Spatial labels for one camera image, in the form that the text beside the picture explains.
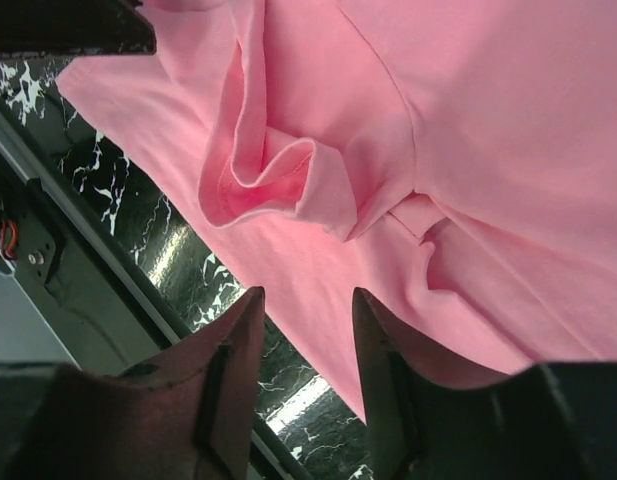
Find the screw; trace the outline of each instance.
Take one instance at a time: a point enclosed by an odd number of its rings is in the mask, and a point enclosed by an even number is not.
[[[35,250],[30,255],[28,255],[28,261],[31,265],[43,265],[45,260],[46,259],[39,250]]]

